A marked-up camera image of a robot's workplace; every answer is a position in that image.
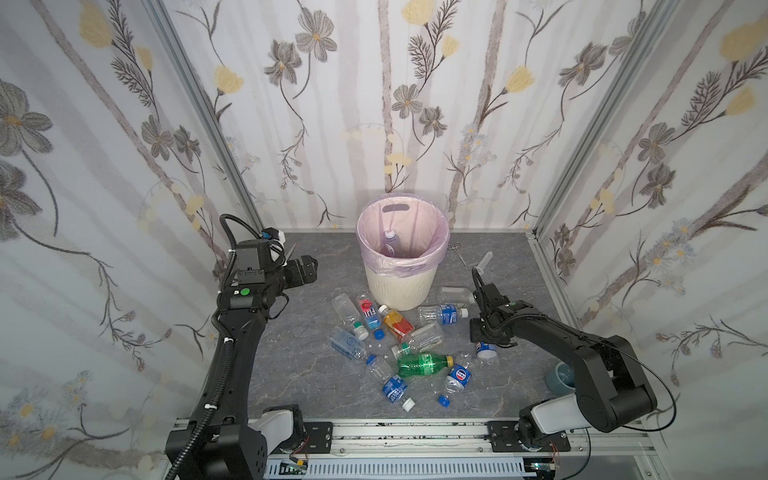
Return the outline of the clear bottle purple label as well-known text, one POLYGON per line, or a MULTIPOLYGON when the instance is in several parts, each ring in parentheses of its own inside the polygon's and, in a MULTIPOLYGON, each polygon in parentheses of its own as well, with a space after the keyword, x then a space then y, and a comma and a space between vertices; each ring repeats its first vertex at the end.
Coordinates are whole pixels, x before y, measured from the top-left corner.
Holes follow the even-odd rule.
POLYGON ((402 257, 402 246, 397 233, 394 230, 384 232, 382 254, 390 258, 402 257))

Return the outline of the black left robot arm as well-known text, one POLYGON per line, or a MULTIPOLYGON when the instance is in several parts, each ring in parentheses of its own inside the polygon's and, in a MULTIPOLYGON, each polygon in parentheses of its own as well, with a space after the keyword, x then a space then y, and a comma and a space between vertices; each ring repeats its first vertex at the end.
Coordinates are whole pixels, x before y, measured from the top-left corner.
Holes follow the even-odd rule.
POLYGON ((277 317, 272 306, 287 290, 315 282, 318 262, 290 259, 277 229, 256 231, 232 214, 219 221, 230 248, 211 319, 217 346, 187 425, 168 435, 168 479, 260 479, 271 453, 300 449, 309 439, 298 406, 274 407, 251 421, 248 395, 259 342, 277 317))

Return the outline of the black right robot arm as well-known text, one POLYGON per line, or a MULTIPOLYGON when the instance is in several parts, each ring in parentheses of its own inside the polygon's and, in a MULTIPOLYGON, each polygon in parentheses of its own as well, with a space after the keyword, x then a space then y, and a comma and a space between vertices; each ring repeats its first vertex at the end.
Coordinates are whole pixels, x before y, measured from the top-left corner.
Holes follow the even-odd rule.
POLYGON ((640 361, 623 337, 602 337, 554 320, 523 300, 511 300, 471 269, 479 316, 470 320, 470 340, 511 348, 525 340, 573 372, 574 391, 519 412, 514 438, 536 451, 567 430, 610 433, 657 410, 648 379, 656 373, 640 361))

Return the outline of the white ribbed waste bin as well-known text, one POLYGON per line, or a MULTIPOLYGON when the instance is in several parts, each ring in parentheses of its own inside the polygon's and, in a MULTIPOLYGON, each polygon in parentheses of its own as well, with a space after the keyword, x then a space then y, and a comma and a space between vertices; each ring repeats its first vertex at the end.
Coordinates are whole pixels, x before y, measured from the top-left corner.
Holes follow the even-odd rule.
POLYGON ((423 304, 436 272, 437 268, 434 267, 415 275, 397 277, 378 274, 368 266, 365 267, 369 291, 376 302, 399 311, 412 310, 423 304))

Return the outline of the pink plastic bin liner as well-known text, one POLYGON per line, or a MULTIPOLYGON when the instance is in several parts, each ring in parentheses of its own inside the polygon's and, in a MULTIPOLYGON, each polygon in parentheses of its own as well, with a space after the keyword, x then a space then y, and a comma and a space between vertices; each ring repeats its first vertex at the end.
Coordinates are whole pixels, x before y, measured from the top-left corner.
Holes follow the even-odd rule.
POLYGON ((362 209, 356 235, 366 267, 377 275, 405 278, 440 264, 450 229, 446 215, 430 201, 390 194, 362 209))

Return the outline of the clear bottle green label right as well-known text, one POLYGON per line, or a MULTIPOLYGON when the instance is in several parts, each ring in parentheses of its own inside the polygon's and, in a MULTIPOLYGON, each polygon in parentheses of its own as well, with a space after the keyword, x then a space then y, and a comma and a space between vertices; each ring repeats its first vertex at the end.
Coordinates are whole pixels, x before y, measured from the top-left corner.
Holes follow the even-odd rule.
POLYGON ((470 306, 475 304, 473 292, 467 287, 442 286, 438 292, 440 304, 470 306))

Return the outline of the clear bottle blue round logo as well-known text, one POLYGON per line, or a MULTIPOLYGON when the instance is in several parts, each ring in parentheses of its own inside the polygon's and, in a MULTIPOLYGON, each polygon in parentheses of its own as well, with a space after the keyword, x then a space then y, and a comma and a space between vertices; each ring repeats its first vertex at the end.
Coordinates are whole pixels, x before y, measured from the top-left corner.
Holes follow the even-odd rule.
POLYGON ((467 367, 461 364, 454 365, 445 377, 442 392, 438 396, 438 403, 442 407, 448 408, 452 400, 466 389, 471 378, 472 373, 467 367))

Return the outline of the clear square bottle green band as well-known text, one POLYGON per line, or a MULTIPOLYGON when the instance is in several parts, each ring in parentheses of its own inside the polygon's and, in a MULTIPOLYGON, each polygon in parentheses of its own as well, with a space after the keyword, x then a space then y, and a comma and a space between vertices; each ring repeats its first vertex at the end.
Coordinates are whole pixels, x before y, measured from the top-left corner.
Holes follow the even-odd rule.
POLYGON ((365 327, 360 312, 347 294, 340 294, 331 300, 331 304, 342 323, 350 327, 358 340, 366 340, 369 332, 365 327))

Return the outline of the clear square bottle centre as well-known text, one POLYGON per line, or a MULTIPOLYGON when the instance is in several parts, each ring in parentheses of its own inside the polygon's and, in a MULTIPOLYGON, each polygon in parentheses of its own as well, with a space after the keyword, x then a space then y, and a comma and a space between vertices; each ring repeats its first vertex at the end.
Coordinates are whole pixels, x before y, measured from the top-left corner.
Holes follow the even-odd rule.
POLYGON ((391 351, 394 358, 399 360, 404 356, 419 354, 436 347, 444 339, 445 333, 442 327, 435 322, 430 322, 406 334, 398 344, 391 348, 391 351))

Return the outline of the clear bottle red blue label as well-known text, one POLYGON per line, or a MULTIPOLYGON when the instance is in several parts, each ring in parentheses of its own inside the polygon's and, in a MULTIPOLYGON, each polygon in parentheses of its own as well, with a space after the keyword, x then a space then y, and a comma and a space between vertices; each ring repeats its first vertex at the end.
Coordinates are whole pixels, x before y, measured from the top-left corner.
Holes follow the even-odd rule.
POLYGON ((386 334, 381 328, 381 317, 378 304, 369 294, 361 294, 356 299, 358 308, 368 327, 377 341, 385 338, 386 334))

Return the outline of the green bottle yellow cap centre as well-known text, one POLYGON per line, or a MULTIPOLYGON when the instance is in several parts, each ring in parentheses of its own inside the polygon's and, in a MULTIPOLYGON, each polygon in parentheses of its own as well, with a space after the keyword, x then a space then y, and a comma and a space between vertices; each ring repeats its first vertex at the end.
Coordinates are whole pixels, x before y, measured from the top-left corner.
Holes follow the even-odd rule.
POLYGON ((411 354, 398 360, 398 375, 401 378, 431 376, 453 366, 454 358, 449 355, 411 354))

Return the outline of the orange drink bottle red label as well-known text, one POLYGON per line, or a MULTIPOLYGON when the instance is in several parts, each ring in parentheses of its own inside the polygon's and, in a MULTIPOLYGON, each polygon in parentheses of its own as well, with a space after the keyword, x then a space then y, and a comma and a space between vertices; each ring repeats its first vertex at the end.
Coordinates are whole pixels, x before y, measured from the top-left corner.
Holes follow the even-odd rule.
POLYGON ((415 330, 415 327, 397 310, 381 305, 379 313, 382 323, 395 336, 398 342, 415 330))

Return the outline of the clear bottle blue label front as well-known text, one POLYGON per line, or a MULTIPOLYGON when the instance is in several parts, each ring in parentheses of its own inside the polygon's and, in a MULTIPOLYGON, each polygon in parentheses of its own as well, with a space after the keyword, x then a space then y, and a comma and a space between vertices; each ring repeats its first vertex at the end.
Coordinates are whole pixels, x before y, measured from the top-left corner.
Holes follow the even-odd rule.
POLYGON ((384 398, 393 405, 399 405, 410 412, 416 402, 408 396, 408 384, 383 357, 370 354, 366 369, 375 378, 384 398))

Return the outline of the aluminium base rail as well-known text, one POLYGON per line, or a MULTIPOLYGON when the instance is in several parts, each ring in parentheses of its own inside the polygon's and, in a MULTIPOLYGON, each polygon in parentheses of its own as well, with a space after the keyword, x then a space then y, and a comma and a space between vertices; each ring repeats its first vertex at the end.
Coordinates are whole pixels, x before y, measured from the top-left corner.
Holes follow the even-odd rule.
POLYGON ((570 430, 531 452, 509 418, 309 419, 308 443, 262 460, 267 479, 666 479, 640 433, 570 430))

